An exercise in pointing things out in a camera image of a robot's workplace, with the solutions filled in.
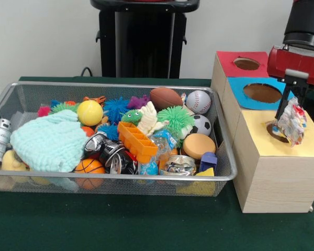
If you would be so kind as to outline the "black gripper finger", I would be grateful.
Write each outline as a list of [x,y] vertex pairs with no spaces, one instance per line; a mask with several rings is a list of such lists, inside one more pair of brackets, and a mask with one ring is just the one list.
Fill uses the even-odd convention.
[[292,92],[293,88],[296,86],[295,80],[280,80],[281,83],[285,84],[285,88],[283,90],[283,94],[278,106],[278,110],[276,112],[275,119],[280,119],[287,104],[289,101],[290,93]]
[[308,85],[299,85],[298,86],[297,97],[298,97],[299,101],[304,101],[305,100],[307,91],[308,91]]

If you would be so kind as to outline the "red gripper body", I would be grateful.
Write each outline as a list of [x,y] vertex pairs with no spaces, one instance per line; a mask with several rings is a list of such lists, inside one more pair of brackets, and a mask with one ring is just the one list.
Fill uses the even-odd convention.
[[274,46],[268,56],[267,73],[278,79],[286,75],[305,79],[307,84],[314,86],[314,51]]

